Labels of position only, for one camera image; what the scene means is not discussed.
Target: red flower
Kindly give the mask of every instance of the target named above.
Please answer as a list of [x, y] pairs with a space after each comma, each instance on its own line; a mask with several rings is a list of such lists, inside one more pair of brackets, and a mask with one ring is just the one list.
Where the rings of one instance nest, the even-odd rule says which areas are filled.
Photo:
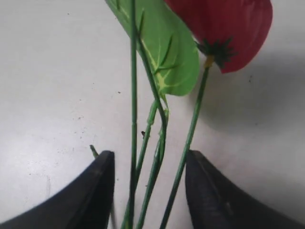
[[270, 0], [165, 2], [186, 23], [198, 42], [205, 41], [211, 46], [226, 43], [231, 53], [235, 53], [229, 62], [220, 66], [222, 73], [245, 67], [262, 47], [272, 23]]

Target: white table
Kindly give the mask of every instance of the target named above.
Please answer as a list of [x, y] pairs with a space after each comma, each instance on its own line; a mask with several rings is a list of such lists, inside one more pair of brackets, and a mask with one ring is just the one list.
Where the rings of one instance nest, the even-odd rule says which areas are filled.
[[[243, 70], [214, 67], [192, 149], [264, 203], [305, 223], [305, 2], [274, 1], [274, 23]], [[93, 160], [116, 153], [119, 223], [131, 148], [129, 39], [102, 0], [2, 0], [0, 6], [0, 221], [45, 201]], [[168, 97], [167, 150], [146, 229], [158, 228], [179, 163], [196, 91]], [[139, 64], [139, 145], [152, 94]], [[158, 138], [153, 126], [136, 219]], [[191, 228], [180, 185], [169, 229]]]

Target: green leaf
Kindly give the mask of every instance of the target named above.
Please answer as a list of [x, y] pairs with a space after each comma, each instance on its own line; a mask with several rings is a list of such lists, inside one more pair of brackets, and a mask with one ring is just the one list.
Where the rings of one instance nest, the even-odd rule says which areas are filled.
[[[106, 0], [130, 35], [130, 0]], [[139, 35], [160, 95], [186, 95], [196, 84], [199, 56], [192, 34], [163, 0], [136, 0]]]

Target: white surface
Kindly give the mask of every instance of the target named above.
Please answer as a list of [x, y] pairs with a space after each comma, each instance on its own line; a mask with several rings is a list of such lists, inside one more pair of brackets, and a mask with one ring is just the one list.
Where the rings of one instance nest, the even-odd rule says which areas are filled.
[[[304, 9], [303, 0], [274, 1], [271, 32], [254, 61], [228, 75], [213, 68], [192, 144], [244, 190], [303, 223]], [[116, 153], [120, 223], [131, 142], [127, 35], [102, 0], [2, 0], [0, 28], [0, 221], [71, 182], [93, 160], [88, 146], [95, 144], [99, 151]], [[167, 151], [147, 229], [160, 225], [195, 95], [169, 96]], [[139, 64], [139, 144], [152, 100]], [[158, 119], [137, 191], [136, 218], [159, 128]], [[169, 229], [192, 227], [181, 184]]]

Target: red petal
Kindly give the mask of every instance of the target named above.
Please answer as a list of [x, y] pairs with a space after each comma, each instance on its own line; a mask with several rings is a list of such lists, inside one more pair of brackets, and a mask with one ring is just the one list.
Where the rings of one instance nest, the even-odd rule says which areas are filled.
[[262, 47], [272, 23], [270, 0], [165, 0], [187, 24], [198, 41], [225, 42], [237, 55], [223, 73], [245, 67]]

